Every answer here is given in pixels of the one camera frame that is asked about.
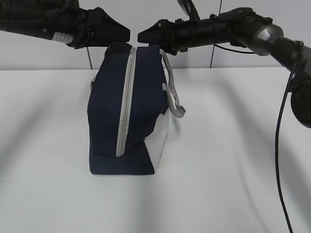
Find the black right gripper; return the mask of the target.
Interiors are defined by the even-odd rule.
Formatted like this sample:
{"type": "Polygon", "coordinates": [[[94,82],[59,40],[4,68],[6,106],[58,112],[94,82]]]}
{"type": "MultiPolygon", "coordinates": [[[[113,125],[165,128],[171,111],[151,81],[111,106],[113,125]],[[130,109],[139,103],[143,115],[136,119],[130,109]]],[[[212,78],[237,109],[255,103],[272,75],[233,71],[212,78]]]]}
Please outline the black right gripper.
{"type": "Polygon", "coordinates": [[[149,45],[160,45],[170,55],[187,52],[194,48],[194,20],[177,19],[170,22],[159,20],[152,27],[138,34],[138,42],[149,45]]]}

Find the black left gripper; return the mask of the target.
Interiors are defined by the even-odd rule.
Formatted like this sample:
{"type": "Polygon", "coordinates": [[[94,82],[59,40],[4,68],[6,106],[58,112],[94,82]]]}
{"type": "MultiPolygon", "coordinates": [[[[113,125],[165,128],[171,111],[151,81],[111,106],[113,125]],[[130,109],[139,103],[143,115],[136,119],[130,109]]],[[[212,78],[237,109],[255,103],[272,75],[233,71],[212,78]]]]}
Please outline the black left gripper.
{"type": "Polygon", "coordinates": [[[64,15],[69,17],[69,29],[73,41],[69,47],[106,47],[111,42],[129,42],[130,30],[111,18],[102,8],[85,10],[68,7],[64,15]]]}

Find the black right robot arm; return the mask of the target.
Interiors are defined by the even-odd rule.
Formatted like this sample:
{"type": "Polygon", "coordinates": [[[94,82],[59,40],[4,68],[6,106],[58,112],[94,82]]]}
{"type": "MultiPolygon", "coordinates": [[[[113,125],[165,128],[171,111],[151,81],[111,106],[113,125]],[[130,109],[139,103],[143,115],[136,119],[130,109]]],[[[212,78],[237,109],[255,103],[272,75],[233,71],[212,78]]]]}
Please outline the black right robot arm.
{"type": "Polygon", "coordinates": [[[259,56],[272,56],[293,73],[288,92],[296,119],[311,126],[311,49],[302,41],[284,36],[283,30],[270,17],[262,17],[249,7],[239,7],[219,15],[200,19],[191,0],[180,0],[189,16],[187,21],[159,20],[138,34],[138,42],[159,45],[165,52],[177,55],[190,48],[230,43],[248,48],[259,56]]]}

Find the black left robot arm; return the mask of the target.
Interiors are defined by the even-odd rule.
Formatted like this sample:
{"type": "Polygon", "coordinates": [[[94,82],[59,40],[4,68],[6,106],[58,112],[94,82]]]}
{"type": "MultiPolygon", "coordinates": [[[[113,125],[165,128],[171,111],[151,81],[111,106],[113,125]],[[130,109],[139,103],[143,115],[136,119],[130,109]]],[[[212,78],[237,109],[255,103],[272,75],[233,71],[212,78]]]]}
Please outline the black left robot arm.
{"type": "Polygon", "coordinates": [[[2,0],[0,29],[64,43],[76,50],[130,40],[130,30],[102,8],[86,10],[77,0],[2,0]]]}

